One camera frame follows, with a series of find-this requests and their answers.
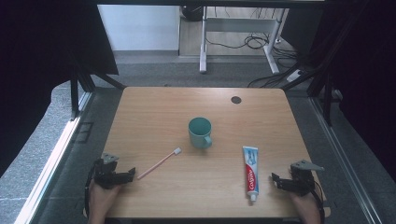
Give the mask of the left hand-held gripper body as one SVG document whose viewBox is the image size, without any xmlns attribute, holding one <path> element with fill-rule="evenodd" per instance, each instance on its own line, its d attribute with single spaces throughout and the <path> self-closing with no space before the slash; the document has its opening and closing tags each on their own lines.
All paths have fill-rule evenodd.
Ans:
<svg viewBox="0 0 396 224">
<path fill-rule="evenodd" d="M 124 176 L 115 172 L 118 159 L 118 156 L 103 153 L 101 158 L 94 163 L 94 182 L 103 189 L 112 189 L 124 183 Z"/>
</svg>

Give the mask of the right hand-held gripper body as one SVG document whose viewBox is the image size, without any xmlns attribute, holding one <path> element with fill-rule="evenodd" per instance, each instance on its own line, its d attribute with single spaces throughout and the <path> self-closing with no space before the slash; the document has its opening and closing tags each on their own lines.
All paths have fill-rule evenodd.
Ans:
<svg viewBox="0 0 396 224">
<path fill-rule="evenodd" d="M 324 168 L 310 161 L 300 160 L 290 165 L 291 192 L 305 196 L 308 192 L 316 194 L 316 181 L 313 171 L 323 171 Z"/>
</svg>

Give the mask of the toothpaste tube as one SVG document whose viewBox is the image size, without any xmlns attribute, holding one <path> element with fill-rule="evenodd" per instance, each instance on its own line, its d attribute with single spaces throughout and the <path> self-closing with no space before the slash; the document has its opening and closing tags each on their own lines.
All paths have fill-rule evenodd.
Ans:
<svg viewBox="0 0 396 224">
<path fill-rule="evenodd" d="M 259 195 L 258 179 L 258 152 L 256 147 L 243 146 L 245 170 L 246 170 L 246 187 L 247 196 L 252 203 L 257 201 Z"/>
</svg>

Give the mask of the pink toothbrush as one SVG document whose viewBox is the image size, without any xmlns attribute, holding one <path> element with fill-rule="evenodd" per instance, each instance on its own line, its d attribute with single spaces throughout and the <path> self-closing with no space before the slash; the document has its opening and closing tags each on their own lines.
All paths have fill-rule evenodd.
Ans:
<svg viewBox="0 0 396 224">
<path fill-rule="evenodd" d="M 154 171 L 155 169 L 157 169 L 159 166 L 161 166 L 164 162 L 166 162 L 168 159 L 170 159 L 173 156 L 176 156 L 178 154 L 180 154 L 182 151 L 182 149 L 180 147 L 174 149 L 170 154 L 168 154 L 167 156 L 165 156 L 164 158 L 162 158 L 160 161 L 158 161 L 157 163 L 155 163 L 154 165 L 152 165 L 150 168 L 147 169 L 147 171 L 143 172 L 142 174 L 140 174 L 137 179 L 140 180 L 142 178 L 144 178 L 146 175 L 150 174 L 152 171 Z"/>
</svg>

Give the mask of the teal cup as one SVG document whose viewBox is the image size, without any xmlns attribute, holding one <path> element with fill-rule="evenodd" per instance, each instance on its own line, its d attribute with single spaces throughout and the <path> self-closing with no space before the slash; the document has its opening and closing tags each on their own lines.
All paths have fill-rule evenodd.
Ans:
<svg viewBox="0 0 396 224">
<path fill-rule="evenodd" d="M 193 118 L 188 125 L 191 144 L 200 149 L 209 148 L 212 146 L 211 122 L 203 117 Z"/>
</svg>

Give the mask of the person's right hand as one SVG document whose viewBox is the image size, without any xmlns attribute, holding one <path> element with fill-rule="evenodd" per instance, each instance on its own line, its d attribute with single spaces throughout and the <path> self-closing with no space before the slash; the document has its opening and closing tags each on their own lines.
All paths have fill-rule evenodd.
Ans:
<svg viewBox="0 0 396 224">
<path fill-rule="evenodd" d="M 290 193 L 290 199 L 294 204 L 299 217 L 316 217 L 320 218 L 319 210 L 315 197 L 309 193 L 305 196 L 299 196 L 296 193 Z"/>
</svg>

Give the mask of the white power strip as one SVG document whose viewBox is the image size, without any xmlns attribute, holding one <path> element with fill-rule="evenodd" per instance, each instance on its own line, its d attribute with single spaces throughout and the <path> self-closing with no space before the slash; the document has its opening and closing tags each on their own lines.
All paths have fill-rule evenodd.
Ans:
<svg viewBox="0 0 396 224">
<path fill-rule="evenodd" d="M 293 73 L 291 73 L 288 77 L 287 77 L 287 81 L 288 82 L 292 82 L 295 79 L 297 79 L 298 77 L 300 77 L 304 72 L 300 69 L 295 70 Z"/>
</svg>

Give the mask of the black curtain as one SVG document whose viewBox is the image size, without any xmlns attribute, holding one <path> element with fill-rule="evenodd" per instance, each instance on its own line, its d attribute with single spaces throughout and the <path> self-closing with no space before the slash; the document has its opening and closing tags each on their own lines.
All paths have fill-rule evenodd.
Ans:
<svg viewBox="0 0 396 224">
<path fill-rule="evenodd" d="M 359 1 L 329 70 L 344 116 L 396 181 L 396 0 Z"/>
<path fill-rule="evenodd" d="M 74 73 L 118 73 L 98 6 L 0 0 L 0 176 Z"/>
</svg>

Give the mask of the black bin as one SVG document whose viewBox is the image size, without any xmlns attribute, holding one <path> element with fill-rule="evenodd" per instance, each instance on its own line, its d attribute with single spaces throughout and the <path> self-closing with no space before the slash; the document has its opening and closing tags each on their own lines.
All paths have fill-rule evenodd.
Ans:
<svg viewBox="0 0 396 224">
<path fill-rule="evenodd" d="M 204 15 L 202 7 L 191 6 L 183 6 L 181 8 L 181 13 L 188 21 L 200 21 Z"/>
</svg>

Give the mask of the aluminium rail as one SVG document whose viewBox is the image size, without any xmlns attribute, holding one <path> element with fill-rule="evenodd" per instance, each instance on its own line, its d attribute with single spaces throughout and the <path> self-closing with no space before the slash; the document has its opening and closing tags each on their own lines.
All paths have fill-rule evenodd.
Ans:
<svg viewBox="0 0 396 224">
<path fill-rule="evenodd" d="M 39 177 L 36 179 L 35 185 L 32 187 L 29 196 L 26 198 L 14 224 L 30 224 L 32 222 L 91 97 L 92 94 L 90 92 L 83 92 L 81 96 L 77 96 L 77 100 L 71 100 L 72 103 L 77 102 L 77 112 L 72 112 L 72 115 L 67 118 L 67 122 L 64 124 L 62 133 L 59 135 L 56 144 L 48 157 L 44 158 L 46 163 Z"/>
<path fill-rule="evenodd" d="M 378 214 L 375 210 L 370 196 L 368 195 L 366 189 L 358 178 L 357 173 L 355 172 L 355 169 L 353 168 L 349 158 L 347 157 L 347 154 L 345 153 L 344 148 L 341 145 L 341 142 L 336 135 L 333 127 L 328 124 L 325 118 L 323 118 L 322 109 L 319 102 L 311 97 L 309 97 L 308 100 L 315 111 L 318 122 L 322 130 L 325 132 L 328 141 L 330 142 L 332 152 L 337 159 L 341 169 L 343 170 L 348 185 L 351 187 L 351 190 L 368 223 L 382 224 L 382 221 L 378 217 Z"/>
</svg>

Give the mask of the black metal frame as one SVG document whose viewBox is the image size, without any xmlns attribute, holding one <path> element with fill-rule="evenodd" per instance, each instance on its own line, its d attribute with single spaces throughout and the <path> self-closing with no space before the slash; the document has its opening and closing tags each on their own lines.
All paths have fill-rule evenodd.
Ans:
<svg viewBox="0 0 396 224">
<path fill-rule="evenodd" d="M 80 113 L 78 86 L 81 86 L 85 92 L 93 92 L 95 89 L 92 75 L 99 77 L 104 82 L 119 90 L 124 90 L 126 88 L 125 85 L 113 79 L 108 74 L 96 71 L 87 72 L 78 63 L 76 65 L 72 65 L 70 68 L 71 120 L 75 120 Z"/>
<path fill-rule="evenodd" d="M 332 84 L 328 68 L 343 26 L 344 21 L 333 8 L 291 8 L 281 32 L 281 37 L 296 50 L 297 64 L 308 68 L 302 77 L 288 84 L 287 90 L 313 78 L 307 93 L 318 96 L 323 91 L 322 115 L 329 125 Z"/>
</svg>

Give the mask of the white desk frame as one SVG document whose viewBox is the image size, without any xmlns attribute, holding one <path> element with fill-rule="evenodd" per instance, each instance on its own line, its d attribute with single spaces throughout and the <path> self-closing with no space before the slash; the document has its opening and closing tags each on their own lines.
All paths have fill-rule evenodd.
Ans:
<svg viewBox="0 0 396 224">
<path fill-rule="evenodd" d="M 209 18 L 207 17 L 207 7 L 203 7 L 203 12 L 199 61 L 199 71 L 201 74 L 206 73 L 206 34 L 212 32 L 268 34 L 268 44 L 263 46 L 262 49 L 272 73 L 274 75 L 279 73 L 272 51 L 278 39 L 278 32 L 282 24 L 285 8 L 281 8 L 274 19 Z"/>
</svg>

